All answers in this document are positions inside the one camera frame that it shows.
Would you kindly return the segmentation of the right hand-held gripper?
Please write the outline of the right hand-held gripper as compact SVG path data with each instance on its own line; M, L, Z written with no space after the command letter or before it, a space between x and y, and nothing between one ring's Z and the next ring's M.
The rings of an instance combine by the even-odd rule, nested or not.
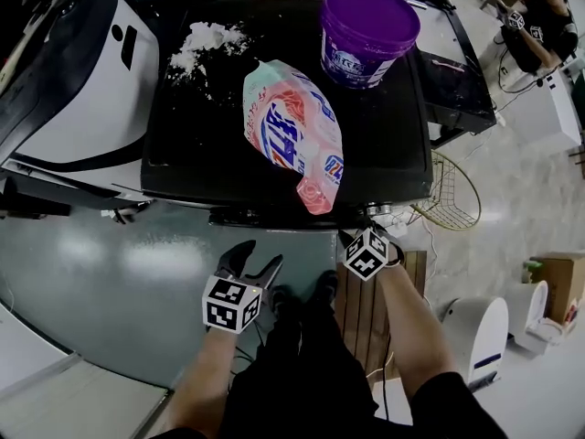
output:
M404 251L381 226L360 230L355 237L345 230L338 230L337 237L344 248L343 265L363 281L370 280L384 268L404 263Z

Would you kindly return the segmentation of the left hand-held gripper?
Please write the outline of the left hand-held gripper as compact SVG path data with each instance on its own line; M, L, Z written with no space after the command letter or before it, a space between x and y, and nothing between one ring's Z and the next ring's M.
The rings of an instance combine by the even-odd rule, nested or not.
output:
M255 240L244 241L220 256L217 276L207 279L202 296L203 323L207 327L240 334L259 315L263 290L268 289L278 275L283 256L273 257L257 274L246 274L247 284L225 279L241 277L255 246Z

